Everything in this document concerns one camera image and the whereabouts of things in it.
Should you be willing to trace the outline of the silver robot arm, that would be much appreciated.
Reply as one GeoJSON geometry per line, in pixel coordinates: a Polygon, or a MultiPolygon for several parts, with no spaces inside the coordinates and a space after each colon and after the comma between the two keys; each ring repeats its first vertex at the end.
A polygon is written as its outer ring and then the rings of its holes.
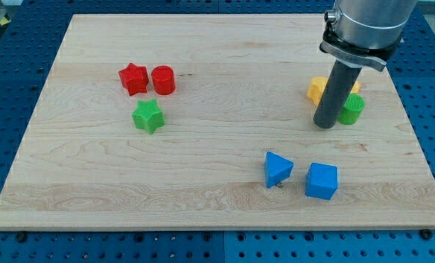
{"type": "Polygon", "coordinates": [[[324,14],[320,50],[352,68],[381,72],[394,54],[417,0],[336,0],[324,14]]]}

